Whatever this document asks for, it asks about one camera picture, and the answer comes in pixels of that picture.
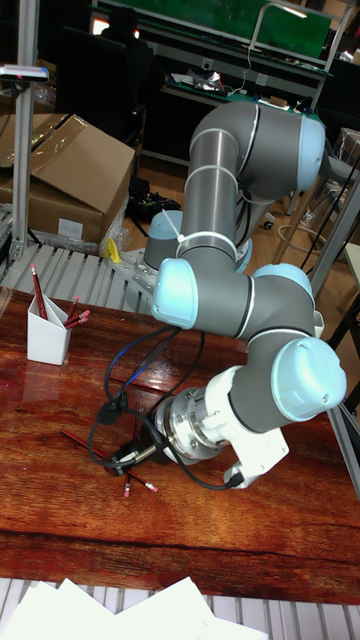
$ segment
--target pencil holder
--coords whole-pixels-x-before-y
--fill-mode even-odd
[[[36,297],[28,309],[28,360],[62,364],[69,346],[71,329],[65,329],[63,322],[67,314],[43,295],[48,319],[39,316]]]

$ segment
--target pencil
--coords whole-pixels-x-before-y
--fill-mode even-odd
[[[136,403],[136,411],[139,411],[139,403]],[[132,440],[135,438],[135,430],[136,430],[136,416],[133,416],[133,425],[132,425]],[[126,481],[124,487],[124,498],[128,498],[130,496],[130,473],[129,471],[126,474]]]
[[[69,315],[66,318],[66,321],[70,320],[70,318],[73,317],[75,309],[76,309],[76,305],[77,305],[78,302],[79,302],[79,296],[74,296],[74,300],[73,300],[72,305],[70,307]]]
[[[72,329],[73,327],[76,327],[77,324],[84,324],[84,322],[87,322],[87,317],[85,316],[84,318],[78,318],[77,320],[74,320],[74,322],[68,322],[68,324],[64,324],[64,329]]]
[[[47,313],[46,313],[46,308],[45,308],[45,302],[44,302],[44,298],[41,292],[41,287],[40,287],[40,282],[39,282],[39,278],[36,272],[36,267],[34,262],[31,263],[31,272],[33,275],[33,281],[34,281],[34,289],[35,289],[35,296],[36,296],[36,302],[38,305],[38,310],[39,310],[39,316],[40,318],[43,318],[44,320],[47,320]]]
[[[74,322],[78,322],[79,320],[82,320],[83,318],[87,318],[87,316],[90,315],[90,311],[89,309],[86,309],[86,311],[83,311],[82,313],[80,313],[78,316],[74,316],[73,318],[66,319],[64,321],[64,327],[67,327],[69,324],[73,324]]]
[[[74,442],[77,442],[78,444],[80,444],[82,447],[85,447],[85,449],[87,448],[87,443],[85,442],[85,440],[82,440],[78,436],[75,436],[70,431],[66,431],[65,429],[60,429],[60,433],[63,433],[64,436],[67,436],[71,440],[74,440]],[[96,453],[96,455],[99,456],[99,458],[106,458],[105,453],[103,453],[99,449],[95,449],[95,447],[91,447],[91,450],[94,453]],[[147,480],[144,480],[143,478],[140,478],[140,476],[138,476],[133,471],[128,471],[127,473],[129,474],[129,476],[131,476],[132,478],[134,478],[135,480],[137,480],[138,482],[143,484],[144,487],[146,487],[147,489],[149,489],[153,493],[157,493],[159,491],[158,487],[156,487],[152,482],[147,482]]]

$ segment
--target reddish wooden tabletop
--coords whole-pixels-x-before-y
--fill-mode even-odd
[[[360,602],[360,505],[325,414],[284,428],[290,454],[244,491],[211,492],[177,465],[149,461],[135,471],[158,493],[132,481],[124,499],[124,478],[109,476],[60,430],[87,438],[109,362],[159,324],[93,307],[73,330],[64,365],[45,365],[26,358],[30,300],[0,296],[1,576],[159,589],[190,575],[209,594]],[[127,377],[153,344],[128,352],[115,374]],[[139,381],[169,389],[198,344],[198,333],[181,332]],[[207,336],[186,386],[245,362],[241,342]],[[143,408],[158,397],[130,395]],[[99,427],[94,444],[110,454],[131,428],[129,416]],[[234,459],[229,447],[193,470],[221,484]]]

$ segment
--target green wall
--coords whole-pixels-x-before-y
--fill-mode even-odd
[[[251,38],[265,0],[119,0],[134,9],[175,18],[224,33]],[[264,15],[258,41],[318,58],[330,19],[308,14],[302,20],[276,7]]]

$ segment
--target light blue joint cap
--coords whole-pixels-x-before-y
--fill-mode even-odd
[[[249,240],[247,241],[247,250],[245,255],[242,257],[242,262],[239,264],[238,268],[236,269],[236,273],[243,273],[243,271],[245,271],[246,267],[248,266],[249,262],[250,262],[250,258],[252,255],[252,250],[253,250],[253,242],[251,240],[251,238],[249,238]]]
[[[288,280],[296,282],[296,284],[305,289],[306,293],[309,294],[315,309],[315,300],[312,294],[310,280],[306,273],[301,271],[299,267],[295,267],[293,264],[286,264],[285,262],[281,264],[266,264],[253,273],[253,278],[261,278],[262,276],[280,276],[281,278],[287,278]]]
[[[303,422],[343,400],[346,375],[326,342],[304,337],[288,342],[277,354],[271,390],[279,411],[290,422]]]
[[[183,216],[182,211],[167,211],[166,213],[174,227],[178,230],[178,233],[180,233]],[[155,240],[172,240],[177,237],[163,211],[160,211],[160,213],[157,213],[156,216],[153,217],[148,235]]]
[[[320,122],[305,116],[301,119],[297,188],[307,191],[320,171],[324,155],[325,129]]]
[[[197,282],[190,264],[182,258],[163,260],[151,305],[154,318],[182,329],[191,329],[198,307]]]

